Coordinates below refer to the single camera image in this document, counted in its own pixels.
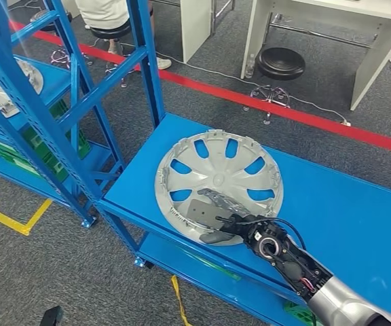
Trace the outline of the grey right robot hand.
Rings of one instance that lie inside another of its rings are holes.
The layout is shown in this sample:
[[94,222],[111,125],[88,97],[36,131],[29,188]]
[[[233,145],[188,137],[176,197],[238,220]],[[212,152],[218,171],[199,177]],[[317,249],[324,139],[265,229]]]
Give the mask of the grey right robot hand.
[[205,204],[196,218],[199,224],[211,230],[199,236],[199,239],[205,244],[223,244],[238,236],[241,238],[243,228],[238,223],[244,222],[248,215],[251,215],[251,211],[241,203],[216,190],[204,188],[198,190],[198,194],[211,201],[211,204]]

